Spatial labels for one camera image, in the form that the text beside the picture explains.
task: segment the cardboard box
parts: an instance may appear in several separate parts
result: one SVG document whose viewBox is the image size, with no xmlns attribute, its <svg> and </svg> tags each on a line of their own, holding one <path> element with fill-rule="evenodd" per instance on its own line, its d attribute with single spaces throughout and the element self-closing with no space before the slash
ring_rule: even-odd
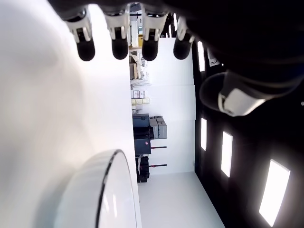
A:
<svg viewBox="0 0 304 228">
<path fill-rule="evenodd" d="M 143 36 L 142 36 L 142 35 L 139 35 L 139 36 L 138 36 L 138 46 L 139 46 L 139 47 L 142 47 L 142 46 L 143 46 Z"/>
</svg>

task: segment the gray box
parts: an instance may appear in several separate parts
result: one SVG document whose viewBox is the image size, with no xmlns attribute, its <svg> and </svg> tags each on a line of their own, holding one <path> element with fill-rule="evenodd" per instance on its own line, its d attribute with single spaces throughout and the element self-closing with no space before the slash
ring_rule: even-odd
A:
<svg viewBox="0 0 304 228">
<path fill-rule="evenodd" d="M 150 117 L 150 126 L 153 128 L 154 139 L 158 139 L 158 124 L 155 118 Z"/>
<path fill-rule="evenodd" d="M 165 122 L 157 122 L 160 139 L 167 138 L 167 124 Z"/>
</svg>

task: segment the robotic hand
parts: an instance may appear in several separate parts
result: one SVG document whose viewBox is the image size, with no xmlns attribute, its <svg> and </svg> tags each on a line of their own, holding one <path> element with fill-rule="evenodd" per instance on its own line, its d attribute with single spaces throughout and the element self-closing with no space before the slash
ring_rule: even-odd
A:
<svg viewBox="0 0 304 228">
<path fill-rule="evenodd" d="M 128 54 L 128 0 L 49 0 L 75 37 L 82 60 L 95 55 L 90 3 L 103 10 L 112 39 L 113 55 Z M 284 96 L 301 83 L 304 72 L 303 3 L 271 0 L 176 2 L 142 0 L 142 55 L 152 61 L 168 12 L 180 15 L 174 55 L 188 56 L 195 37 L 202 40 L 228 69 L 209 77 L 200 99 L 211 109 L 243 116 L 270 99 Z"/>
</svg>

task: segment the rectangular light panel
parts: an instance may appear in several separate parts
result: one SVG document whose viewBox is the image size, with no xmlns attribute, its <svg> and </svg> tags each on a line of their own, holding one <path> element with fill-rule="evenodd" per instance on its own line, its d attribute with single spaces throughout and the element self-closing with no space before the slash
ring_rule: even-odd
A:
<svg viewBox="0 0 304 228">
<path fill-rule="evenodd" d="M 204 48 L 203 43 L 198 42 L 198 52 L 199 52 L 199 71 L 202 72 L 205 70 L 205 57 L 204 57 Z"/>
<path fill-rule="evenodd" d="M 176 14 L 173 14 L 174 29 L 177 30 Z"/>
<path fill-rule="evenodd" d="M 230 177 L 232 157 L 232 136 L 226 132 L 223 132 L 223 144 L 222 144 L 222 171 Z"/>
<path fill-rule="evenodd" d="M 169 37 L 172 37 L 171 25 L 169 25 Z"/>
<path fill-rule="evenodd" d="M 206 151 L 207 148 L 207 120 L 204 118 L 200 121 L 200 146 Z"/>
<path fill-rule="evenodd" d="M 259 212 L 271 227 L 274 225 L 279 213 L 289 174 L 290 170 L 274 160 L 270 161 L 267 182 Z"/>
</svg>

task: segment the black ceiling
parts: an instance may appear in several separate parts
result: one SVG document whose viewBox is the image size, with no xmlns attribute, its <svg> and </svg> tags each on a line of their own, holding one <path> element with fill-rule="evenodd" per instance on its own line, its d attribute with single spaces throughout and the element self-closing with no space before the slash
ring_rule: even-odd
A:
<svg viewBox="0 0 304 228">
<path fill-rule="evenodd" d="M 244 117 L 210 110 L 199 100 L 202 81 L 223 66 L 199 72 L 197 45 L 193 44 L 193 73 L 196 86 L 195 172 L 226 228 L 268 228 L 259 214 L 270 159 L 289 169 L 285 196 L 275 228 L 304 227 L 304 84 L 294 92 L 268 101 Z M 207 120 L 207 149 L 200 147 L 200 119 Z M 221 171 L 222 132 L 233 136 L 231 174 Z"/>
</svg>

